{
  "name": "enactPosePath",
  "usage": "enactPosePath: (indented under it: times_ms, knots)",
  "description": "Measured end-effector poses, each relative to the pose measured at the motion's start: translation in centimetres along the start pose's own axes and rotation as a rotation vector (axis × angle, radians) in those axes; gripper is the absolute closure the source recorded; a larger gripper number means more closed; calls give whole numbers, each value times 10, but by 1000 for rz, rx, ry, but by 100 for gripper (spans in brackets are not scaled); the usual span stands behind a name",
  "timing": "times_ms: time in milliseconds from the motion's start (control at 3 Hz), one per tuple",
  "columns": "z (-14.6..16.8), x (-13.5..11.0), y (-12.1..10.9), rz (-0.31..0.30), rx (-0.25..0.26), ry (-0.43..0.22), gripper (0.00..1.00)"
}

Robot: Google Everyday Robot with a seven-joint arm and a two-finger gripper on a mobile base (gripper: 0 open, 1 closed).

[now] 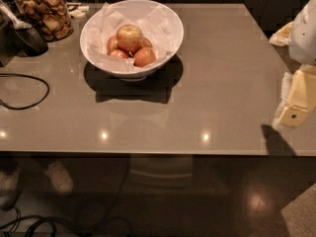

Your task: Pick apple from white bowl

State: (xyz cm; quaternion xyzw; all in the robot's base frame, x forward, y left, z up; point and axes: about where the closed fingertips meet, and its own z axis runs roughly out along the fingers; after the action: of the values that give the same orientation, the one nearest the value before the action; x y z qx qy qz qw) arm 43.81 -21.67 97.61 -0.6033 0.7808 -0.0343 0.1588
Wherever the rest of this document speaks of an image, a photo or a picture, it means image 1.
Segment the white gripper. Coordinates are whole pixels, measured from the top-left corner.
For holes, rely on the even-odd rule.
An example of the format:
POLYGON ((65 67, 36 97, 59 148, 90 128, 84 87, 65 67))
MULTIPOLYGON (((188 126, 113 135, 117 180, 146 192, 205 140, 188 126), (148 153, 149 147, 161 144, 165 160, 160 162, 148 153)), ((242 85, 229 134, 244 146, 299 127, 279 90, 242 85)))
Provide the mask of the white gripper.
POLYGON ((288 48, 292 59, 309 65, 284 73, 276 126, 298 127, 316 109, 316 0, 309 0, 295 17, 288 48))

